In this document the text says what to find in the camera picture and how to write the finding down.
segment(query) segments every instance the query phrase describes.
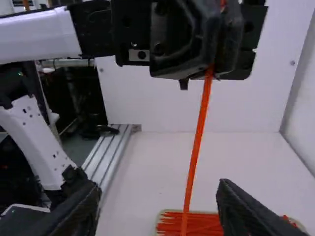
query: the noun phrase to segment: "orange straw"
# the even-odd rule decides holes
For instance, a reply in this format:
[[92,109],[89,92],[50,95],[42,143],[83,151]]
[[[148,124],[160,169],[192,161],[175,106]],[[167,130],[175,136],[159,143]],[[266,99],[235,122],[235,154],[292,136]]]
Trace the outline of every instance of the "orange straw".
[[184,210],[183,210],[183,216],[182,216],[181,236],[186,236],[186,233],[187,233],[187,221],[188,221],[189,206],[190,206],[190,201],[191,201],[192,186],[193,186],[193,181],[194,181],[195,172],[196,172],[201,138],[202,138],[203,129],[205,126],[205,120],[207,117],[207,109],[208,109],[209,98],[210,98],[210,93],[211,93],[212,77],[213,77],[213,66],[211,65],[205,74],[205,81],[204,81],[203,93],[201,97],[201,105],[200,105],[197,129],[196,129],[195,139],[193,142],[193,148],[191,152],[191,159],[190,159],[190,166],[189,166],[189,173],[188,173],[185,201],[184,201]]

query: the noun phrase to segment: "white table surface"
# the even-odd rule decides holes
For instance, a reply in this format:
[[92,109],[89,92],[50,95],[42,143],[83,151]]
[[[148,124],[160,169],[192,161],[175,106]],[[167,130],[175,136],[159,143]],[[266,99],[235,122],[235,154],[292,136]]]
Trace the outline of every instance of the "white table surface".
[[[157,214],[181,209],[193,134],[132,136],[102,208],[97,236],[151,236]],[[229,178],[279,215],[315,235],[315,179],[278,133],[206,133],[191,210],[217,211]]]

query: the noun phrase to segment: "white wall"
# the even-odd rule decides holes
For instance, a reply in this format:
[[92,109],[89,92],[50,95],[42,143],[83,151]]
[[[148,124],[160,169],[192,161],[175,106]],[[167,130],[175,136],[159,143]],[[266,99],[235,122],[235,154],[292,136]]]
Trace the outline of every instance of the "white wall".
[[[252,76],[214,82],[206,131],[278,132],[293,82],[314,0],[268,0],[268,16]],[[144,67],[97,59],[109,121],[141,124],[146,131],[194,131],[201,81],[180,91],[177,81],[154,79]]]
[[282,132],[315,176],[315,14],[292,86]]
[[0,16],[13,13],[11,0],[0,0]]

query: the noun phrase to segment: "metal track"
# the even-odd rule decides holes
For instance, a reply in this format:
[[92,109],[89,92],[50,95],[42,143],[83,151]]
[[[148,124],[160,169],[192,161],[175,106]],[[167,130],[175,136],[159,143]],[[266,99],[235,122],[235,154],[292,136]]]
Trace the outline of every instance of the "metal track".
[[120,133],[118,135],[100,137],[82,165],[82,169],[89,179],[96,182],[103,191],[100,206],[106,196],[129,138],[137,126],[121,124],[112,125],[112,127],[119,129]]

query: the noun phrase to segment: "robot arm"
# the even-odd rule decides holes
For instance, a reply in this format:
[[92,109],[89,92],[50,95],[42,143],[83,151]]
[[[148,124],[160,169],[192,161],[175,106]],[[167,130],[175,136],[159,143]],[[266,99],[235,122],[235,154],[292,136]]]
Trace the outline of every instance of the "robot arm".
[[0,18],[0,64],[115,56],[153,77],[244,80],[251,71],[265,0],[93,0]]

